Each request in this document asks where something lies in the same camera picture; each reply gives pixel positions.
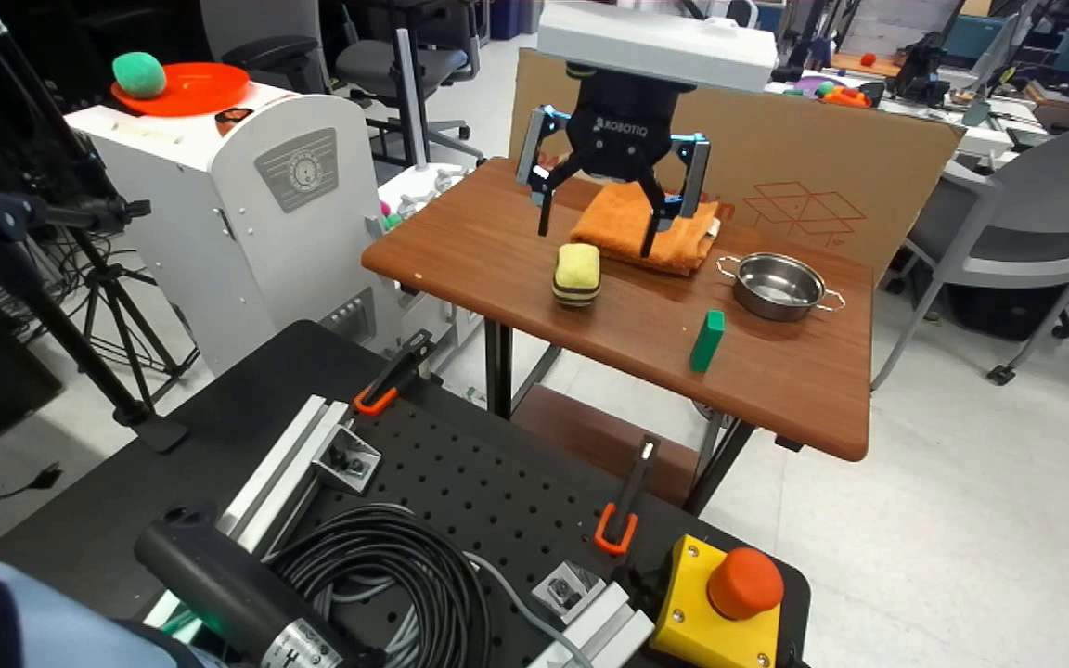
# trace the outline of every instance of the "black perforated breadboard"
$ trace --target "black perforated breadboard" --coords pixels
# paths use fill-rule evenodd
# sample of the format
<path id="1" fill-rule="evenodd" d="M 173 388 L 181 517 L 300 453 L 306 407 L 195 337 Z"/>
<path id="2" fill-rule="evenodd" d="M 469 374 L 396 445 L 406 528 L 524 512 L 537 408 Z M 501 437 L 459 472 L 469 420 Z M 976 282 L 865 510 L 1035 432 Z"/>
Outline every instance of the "black perforated breadboard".
<path id="1" fill-rule="evenodd" d="M 483 411 L 481 418 L 495 419 Z M 397 502 L 445 532 L 462 549 L 493 562 L 523 595 L 527 608 L 538 609 L 530 589 L 564 559 L 609 578 L 616 560 L 594 548 L 591 533 L 602 508 L 620 490 L 620 481 L 611 475 L 525 437 L 508 444 L 481 442 L 402 399 L 377 418 L 359 416 L 354 431 L 383 454 L 368 494 L 357 497 L 323 490 L 289 542 L 357 504 Z M 635 512 L 640 521 L 630 563 L 639 570 L 662 568 L 683 532 L 724 549 L 742 545 L 649 495 L 640 495 Z M 797 633 L 801 648 L 809 588 L 796 571 L 781 566 L 788 587 L 793 589 L 797 582 L 803 589 L 788 592 L 784 604 L 784 627 Z M 548 639 L 517 612 L 492 578 L 481 574 L 481 579 L 486 585 L 494 630 L 492 665 L 523 668 L 543 651 Z M 789 603 L 791 596 L 799 605 Z M 338 613 L 345 626 L 341 633 L 383 647 L 408 605 L 406 595 L 397 588 L 372 601 L 345 605 Z M 639 655 L 628 665 L 655 664 Z"/>

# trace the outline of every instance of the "green fuzzy ball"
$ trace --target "green fuzzy ball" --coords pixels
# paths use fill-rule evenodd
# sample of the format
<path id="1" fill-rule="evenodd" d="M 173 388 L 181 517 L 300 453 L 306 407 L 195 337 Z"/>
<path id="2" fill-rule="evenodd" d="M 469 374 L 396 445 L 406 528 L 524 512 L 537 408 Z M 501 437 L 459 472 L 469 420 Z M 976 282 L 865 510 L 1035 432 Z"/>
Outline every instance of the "green fuzzy ball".
<path id="1" fill-rule="evenodd" d="M 144 51 L 123 53 L 114 59 L 114 79 L 124 93 L 150 100 L 165 92 L 167 77 L 159 60 Z"/>

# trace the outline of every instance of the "orange towel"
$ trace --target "orange towel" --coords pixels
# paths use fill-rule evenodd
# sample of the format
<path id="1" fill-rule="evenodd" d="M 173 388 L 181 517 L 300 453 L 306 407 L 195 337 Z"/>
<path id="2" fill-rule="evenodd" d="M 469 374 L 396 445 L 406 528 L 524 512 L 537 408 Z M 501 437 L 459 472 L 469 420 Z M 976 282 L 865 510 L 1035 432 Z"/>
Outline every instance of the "orange towel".
<path id="1" fill-rule="evenodd" d="M 700 204 L 695 216 L 675 219 L 670 229 L 654 235 L 650 257 L 641 258 L 650 203 L 636 183 L 608 183 L 585 208 L 570 236 L 620 261 L 688 276 L 703 264 L 716 240 L 715 234 L 708 234 L 714 227 L 716 204 Z"/>

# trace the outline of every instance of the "stainless steel pot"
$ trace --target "stainless steel pot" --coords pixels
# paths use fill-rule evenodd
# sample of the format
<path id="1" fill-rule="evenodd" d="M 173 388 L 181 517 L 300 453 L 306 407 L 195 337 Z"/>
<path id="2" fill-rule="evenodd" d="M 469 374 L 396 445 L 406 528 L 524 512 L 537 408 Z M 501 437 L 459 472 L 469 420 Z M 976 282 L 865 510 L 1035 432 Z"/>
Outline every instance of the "stainless steel pot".
<path id="1" fill-rule="evenodd" d="M 738 263 L 737 274 L 725 269 L 722 262 L 726 261 Z M 802 320 L 811 309 L 835 313 L 848 305 L 839 292 L 827 290 L 815 269 L 789 255 L 725 255 L 716 259 L 716 269 L 734 280 L 733 296 L 742 307 L 764 319 Z M 839 307 L 821 305 L 826 295 L 838 299 Z"/>

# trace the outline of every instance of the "green rectangular block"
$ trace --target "green rectangular block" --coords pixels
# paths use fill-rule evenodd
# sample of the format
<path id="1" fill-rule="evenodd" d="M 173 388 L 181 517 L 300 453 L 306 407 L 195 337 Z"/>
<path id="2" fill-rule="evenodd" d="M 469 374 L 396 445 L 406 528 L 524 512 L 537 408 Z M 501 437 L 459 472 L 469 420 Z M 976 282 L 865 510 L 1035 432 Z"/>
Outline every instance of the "green rectangular block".
<path id="1" fill-rule="evenodd" d="M 703 325 L 700 325 L 700 335 L 695 338 L 695 346 L 692 347 L 692 371 L 703 373 L 708 371 L 708 364 L 712 363 L 712 358 L 716 355 L 716 347 L 721 345 L 721 338 L 725 335 L 725 312 L 722 310 L 710 310 L 703 316 Z"/>

